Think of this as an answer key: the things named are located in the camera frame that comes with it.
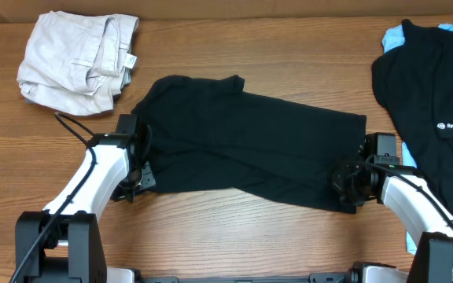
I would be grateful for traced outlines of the black t-shirt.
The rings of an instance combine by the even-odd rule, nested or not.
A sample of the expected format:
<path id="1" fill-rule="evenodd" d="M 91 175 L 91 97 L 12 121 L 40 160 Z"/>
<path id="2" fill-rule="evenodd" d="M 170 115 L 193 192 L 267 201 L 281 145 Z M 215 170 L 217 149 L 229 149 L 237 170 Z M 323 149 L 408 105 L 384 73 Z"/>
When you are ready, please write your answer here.
<path id="1" fill-rule="evenodd" d="M 235 188 L 258 197 L 354 213 L 330 172 L 356 160 L 366 117 L 250 94 L 239 76 L 157 80 L 133 113 L 153 136 L 158 193 Z"/>

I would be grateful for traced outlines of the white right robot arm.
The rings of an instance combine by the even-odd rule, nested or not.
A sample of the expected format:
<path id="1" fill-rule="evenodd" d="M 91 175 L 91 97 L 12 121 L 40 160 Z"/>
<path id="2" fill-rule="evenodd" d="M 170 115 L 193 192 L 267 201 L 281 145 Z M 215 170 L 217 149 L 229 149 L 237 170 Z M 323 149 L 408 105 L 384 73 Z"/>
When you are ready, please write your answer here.
<path id="1" fill-rule="evenodd" d="M 380 263 L 355 263 L 346 282 L 453 282 L 453 215 L 431 194 L 418 170 L 355 161 L 340 164 L 329 180 L 345 204 L 375 200 L 389 208 L 416 245 L 408 272 Z"/>

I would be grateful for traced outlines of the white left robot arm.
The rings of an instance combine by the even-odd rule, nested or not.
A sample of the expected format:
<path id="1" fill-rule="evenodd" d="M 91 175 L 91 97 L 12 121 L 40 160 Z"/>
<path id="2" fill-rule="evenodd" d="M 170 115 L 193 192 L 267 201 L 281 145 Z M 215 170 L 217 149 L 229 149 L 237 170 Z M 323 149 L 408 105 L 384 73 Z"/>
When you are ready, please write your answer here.
<path id="1" fill-rule="evenodd" d="M 132 201 L 153 185 L 150 134 L 95 134 L 63 191 L 15 226 L 13 282 L 140 282 L 137 269 L 107 265 L 98 221 L 111 200 Z"/>

